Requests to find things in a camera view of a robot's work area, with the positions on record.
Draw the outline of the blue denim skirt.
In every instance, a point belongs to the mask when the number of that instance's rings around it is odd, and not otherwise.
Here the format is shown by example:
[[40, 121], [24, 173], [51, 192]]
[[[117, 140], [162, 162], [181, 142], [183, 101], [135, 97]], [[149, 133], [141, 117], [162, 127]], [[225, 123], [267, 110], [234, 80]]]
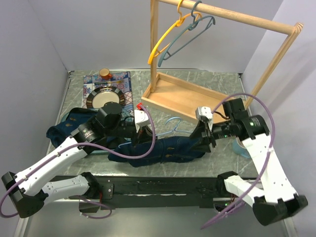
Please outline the blue denim skirt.
[[193, 149], [197, 139], [184, 136], [174, 136], [158, 139], [151, 153], [140, 159], [127, 159], [114, 154], [108, 155], [108, 160], [129, 163], [133, 167], [148, 166], [156, 163], [186, 163], [205, 155], [204, 152]]

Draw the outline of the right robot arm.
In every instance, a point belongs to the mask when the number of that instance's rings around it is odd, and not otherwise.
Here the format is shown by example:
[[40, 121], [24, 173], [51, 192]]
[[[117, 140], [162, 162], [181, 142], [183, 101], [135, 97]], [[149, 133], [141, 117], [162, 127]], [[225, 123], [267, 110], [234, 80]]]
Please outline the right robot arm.
[[291, 185], [277, 158], [273, 148], [275, 130], [268, 129], [262, 116], [250, 116], [240, 98], [229, 96], [220, 105], [228, 120], [219, 123], [213, 122], [215, 109], [205, 106], [196, 109], [198, 125], [190, 135], [198, 140], [195, 149], [210, 152], [217, 139], [235, 136], [245, 146], [258, 176], [254, 182], [248, 183], [233, 171], [218, 175], [217, 193], [222, 197], [232, 194], [237, 198], [202, 228], [215, 224], [243, 203], [252, 207], [256, 219], [263, 226], [296, 215], [308, 205], [308, 200]]

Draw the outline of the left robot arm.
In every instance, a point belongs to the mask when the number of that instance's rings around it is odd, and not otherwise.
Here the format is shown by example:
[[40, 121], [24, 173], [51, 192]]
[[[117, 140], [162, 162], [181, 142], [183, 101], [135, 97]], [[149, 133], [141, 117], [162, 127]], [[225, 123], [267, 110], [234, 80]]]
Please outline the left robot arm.
[[[141, 159], [149, 155], [156, 142], [156, 131], [148, 110], [141, 105], [139, 110], [134, 111], [133, 122], [124, 121], [121, 117], [122, 106], [116, 102], [108, 102], [87, 122], [72, 131], [53, 152], [17, 174], [4, 174], [1, 178], [6, 188], [4, 196], [10, 197], [17, 212], [13, 215], [1, 213], [1, 217], [27, 218], [46, 204], [62, 198], [75, 197], [90, 202], [93, 197], [99, 197], [102, 188], [90, 172], [58, 182], [53, 182], [52, 178], [61, 169], [97, 149], [126, 159]], [[108, 137], [130, 138], [134, 145], [142, 139], [151, 139], [152, 143], [144, 154], [128, 156], [108, 148]]]

